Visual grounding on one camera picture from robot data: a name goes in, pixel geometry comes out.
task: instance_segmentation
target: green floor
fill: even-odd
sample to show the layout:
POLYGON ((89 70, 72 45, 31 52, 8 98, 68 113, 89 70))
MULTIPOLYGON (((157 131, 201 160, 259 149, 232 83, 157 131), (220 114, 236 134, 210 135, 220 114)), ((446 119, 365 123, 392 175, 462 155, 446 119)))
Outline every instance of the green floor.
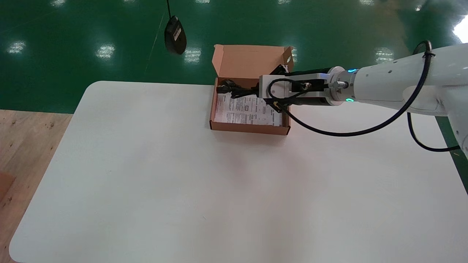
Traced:
MULTIPOLYGON (((295 70, 363 67, 423 39, 458 44, 453 28, 468 15, 465 0, 172 1, 182 56, 164 48, 164 0, 0 0, 0 108, 73 113, 98 80, 213 84, 215 44, 292 45, 295 70)), ((452 156, 468 185, 464 154, 452 156)))

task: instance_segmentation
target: hanging cable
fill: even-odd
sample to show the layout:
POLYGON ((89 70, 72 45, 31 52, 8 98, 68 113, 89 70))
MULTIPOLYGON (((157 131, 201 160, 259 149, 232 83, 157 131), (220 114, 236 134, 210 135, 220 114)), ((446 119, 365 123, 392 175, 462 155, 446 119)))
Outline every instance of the hanging cable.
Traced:
POLYGON ((431 147, 428 147, 426 145, 424 145, 422 142, 420 142, 417 137, 416 137, 416 134, 414 133, 414 130, 413 130, 413 124, 411 122, 411 113, 407 113, 407 116, 408 116, 408 127, 409 127, 409 132, 411 133, 411 137, 413 137, 414 141, 419 145, 421 146, 422 148, 424 148, 425 150, 428 150, 428 151, 431 151, 431 152, 437 152, 437 153, 443 153, 443 152, 450 152, 450 151, 453 151, 453 150, 458 150, 460 149, 460 146, 453 146, 453 147, 448 147, 448 148, 431 148, 431 147))
MULTIPOLYGON (((424 67, 423 67, 423 72, 421 74, 421 77, 419 78, 419 81, 417 83, 417 86, 415 88, 415 90, 413 91, 413 93, 411 94, 411 96, 409 97, 409 99, 407 100, 407 102, 403 105, 403 107, 401 109, 399 109, 392 117, 390 117, 388 120, 386 120, 385 122, 377 125, 377 126, 374 126, 372 128, 369 128, 369 129, 366 129, 366 130, 362 130, 362 131, 354 131, 354 132, 331 132, 331 131, 323 131, 323 130, 320 130, 320 129, 317 129, 317 128, 314 128, 312 126, 309 126, 307 124, 305 124, 304 122, 300 121, 298 118, 296 118, 296 116, 294 116, 290 111, 288 111, 287 107, 285 107, 284 105, 281 104, 282 100, 284 99, 280 99, 280 98, 277 98, 275 97, 272 92, 271 92, 271 87, 273 86, 274 83, 276 82, 279 82, 279 81, 288 81, 288 82, 291 82, 291 83, 296 83, 298 81, 295 81, 295 80, 291 80, 291 79, 276 79, 276 80, 273 80, 267 87, 267 92, 268 94, 270 95, 271 98, 275 99, 276 101, 273 103, 274 106, 278 107, 279 109, 281 109, 284 113, 286 113, 289 117, 291 117, 291 119, 293 119, 294 121, 296 121, 297 123, 299 123, 301 126, 305 127, 306 129, 309 129, 313 132, 317 132, 317 133, 320 133, 320 134, 323 134, 323 135, 329 135, 329 136, 336 136, 336 137, 351 137, 351 136, 358 136, 358 135, 364 135, 364 134, 368 134, 368 133, 371 133, 371 132, 375 132, 377 130, 380 130, 382 128, 384 128, 385 126, 389 125, 390 123, 394 122, 398 117, 400 117, 410 106, 411 104, 414 102, 414 100, 416 99, 417 95, 419 94, 419 92, 421 91, 422 87, 424 86, 424 83, 427 79, 427 75, 429 74, 429 68, 430 68, 430 64, 431 64, 431 58, 435 56, 435 54, 432 53, 432 44, 430 41, 428 40, 424 40, 422 41, 421 43, 419 43, 416 47, 416 49, 414 50, 413 52, 413 55, 417 54, 419 52, 419 49, 422 47, 422 46, 425 46, 425 49, 426 51, 424 52, 424 67)), ((293 97, 297 97, 301 94, 296 94, 296 95, 293 95, 291 97, 288 97, 286 99, 289 99, 289 98, 293 98, 293 97)), ((443 149, 436 149, 436 148, 430 148, 430 147, 427 147, 425 146, 424 144, 422 144, 417 138, 416 138, 416 135, 414 134, 414 130, 413 130, 413 126, 412 126, 412 123, 411 123, 411 115, 410 113, 408 113, 408 124, 409 124, 409 131, 411 133, 411 136, 413 137, 413 139, 416 141, 416 143, 418 145, 420 145, 422 148, 426 149, 426 150, 429 150, 429 151, 433 151, 433 152, 446 152, 446 151, 452 151, 452 150, 456 150, 456 149, 460 149, 459 146, 454 146, 454 147, 449 147, 449 148, 443 148, 443 149)))
POLYGON ((169 6, 169 0, 166 0, 167 4, 168 4, 168 13, 169 13, 169 19, 171 19, 171 7, 169 6))

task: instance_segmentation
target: box lid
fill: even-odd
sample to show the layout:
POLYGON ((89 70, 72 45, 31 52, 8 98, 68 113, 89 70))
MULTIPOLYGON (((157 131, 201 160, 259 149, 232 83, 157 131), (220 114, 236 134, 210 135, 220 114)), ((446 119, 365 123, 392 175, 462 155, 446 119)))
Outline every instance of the box lid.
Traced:
POLYGON ((258 79, 280 64, 294 67, 292 47, 217 44, 212 62, 221 78, 258 79))

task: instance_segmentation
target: cardboard box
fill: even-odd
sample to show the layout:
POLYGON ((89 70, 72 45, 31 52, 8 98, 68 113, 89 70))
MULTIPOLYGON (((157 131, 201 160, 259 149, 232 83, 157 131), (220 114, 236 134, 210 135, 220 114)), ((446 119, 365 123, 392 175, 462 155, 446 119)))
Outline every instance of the cardboard box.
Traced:
POLYGON ((213 100, 210 114, 210 128, 227 132, 254 132, 287 135, 291 126, 287 114, 282 114, 282 126, 234 124, 215 122, 218 94, 216 87, 225 79, 233 80, 243 88, 255 87, 261 75, 270 74, 278 65, 287 65, 289 71, 294 67, 292 47, 252 46, 252 45, 215 45, 213 66, 218 77, 214 83, 213 100))

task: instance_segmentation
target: instruction paper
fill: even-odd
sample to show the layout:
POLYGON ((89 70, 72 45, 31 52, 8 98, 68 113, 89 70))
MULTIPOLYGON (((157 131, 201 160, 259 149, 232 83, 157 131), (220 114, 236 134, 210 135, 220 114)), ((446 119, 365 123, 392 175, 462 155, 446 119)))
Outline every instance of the instruction paper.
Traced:
POLYGON ((230 94, 218 94, 215 122, 281 126, 277 113, 263 99, 249 95, 231 99, 230 94))

